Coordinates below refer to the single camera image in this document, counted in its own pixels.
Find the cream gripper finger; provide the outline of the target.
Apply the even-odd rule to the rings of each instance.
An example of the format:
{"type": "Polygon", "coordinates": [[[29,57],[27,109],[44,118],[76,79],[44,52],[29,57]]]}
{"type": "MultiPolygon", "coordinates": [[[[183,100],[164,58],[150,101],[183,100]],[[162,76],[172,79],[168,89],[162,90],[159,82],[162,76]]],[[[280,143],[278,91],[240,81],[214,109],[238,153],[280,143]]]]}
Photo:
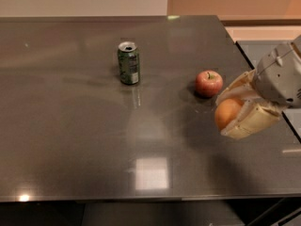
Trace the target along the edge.
{"type": "Polygon", "coordinates": [[[224,137],[242,139],[278,123],[280,117],[280,106],[266,101],[256,103],[248,100],[238,115],[221,130],[220,134],[224,137]]]}
{"type": "Polygon", "coordinates": [[[255,71],[244,72],[234,79],[218,96],[215,101],[216,105],[220,105],[227,99],[253,100],[260,97],[255,90],[253,78],[255,71]]]}

